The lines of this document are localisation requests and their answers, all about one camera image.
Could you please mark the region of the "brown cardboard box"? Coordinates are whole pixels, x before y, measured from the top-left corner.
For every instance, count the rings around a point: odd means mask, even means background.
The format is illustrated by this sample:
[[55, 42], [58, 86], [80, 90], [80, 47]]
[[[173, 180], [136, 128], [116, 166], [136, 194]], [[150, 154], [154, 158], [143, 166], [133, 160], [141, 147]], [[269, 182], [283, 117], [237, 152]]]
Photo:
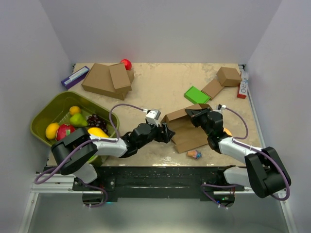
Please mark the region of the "brown cardboard box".
[[174, 148], [178, 153], [187, 152], [198, 147], [207, 145], [207, 135], [201, 128], [193, 126], [186, 109], [199, 110], [210, 108], [208, 104], [194, 104], [192, 106], [166, 114], [162, 123], [166, 123], [171, 131], [175, 132], [172, 137]]

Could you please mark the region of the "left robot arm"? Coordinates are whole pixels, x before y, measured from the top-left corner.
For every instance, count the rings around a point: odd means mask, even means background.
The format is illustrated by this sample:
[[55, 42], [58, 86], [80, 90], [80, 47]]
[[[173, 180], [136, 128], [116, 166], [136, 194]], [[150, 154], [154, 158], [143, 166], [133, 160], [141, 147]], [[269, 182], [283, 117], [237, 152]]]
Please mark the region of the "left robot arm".
[[92, 156], [128, 158], [148, 143], [168, 143], [174, 135], [175, 132], [166, 123], [161, 126], [141, 123], [120, 139], [99, 137], [81, 128], [53, 144], [51, 151], [58, 165], [64, 163], [60, 168], [62, 175], [73, 174], [89, 190], [96, 190], [100, 187], [101, 179], [95, 168], [88, 163]]

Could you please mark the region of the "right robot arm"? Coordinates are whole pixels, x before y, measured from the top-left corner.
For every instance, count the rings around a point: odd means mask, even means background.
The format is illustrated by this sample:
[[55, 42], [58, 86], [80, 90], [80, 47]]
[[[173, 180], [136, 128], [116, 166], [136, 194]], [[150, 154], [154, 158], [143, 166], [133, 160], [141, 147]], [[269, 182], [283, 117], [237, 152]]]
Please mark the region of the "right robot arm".
[[242, 137], [230, 136], [223, 127], [223, 110], [219, 105], [216, 110], [210, 107], [201, 109], [183, 109], [181, 116], [196, 128], [200, 127], [207, 134], [210, 148], [219, 154], [233, 157], [245, 164], [245, 167], [228, 166], [219, 171], [216, 184], [206, 184], [212, 188], [227, 191], [236, 186], [250, 187], [260, 197], [274, 196], [285, 190], [282, 200], [290, 196], [291, 178], [277, 151], [272, 147], [258, 148], [241, 142]]

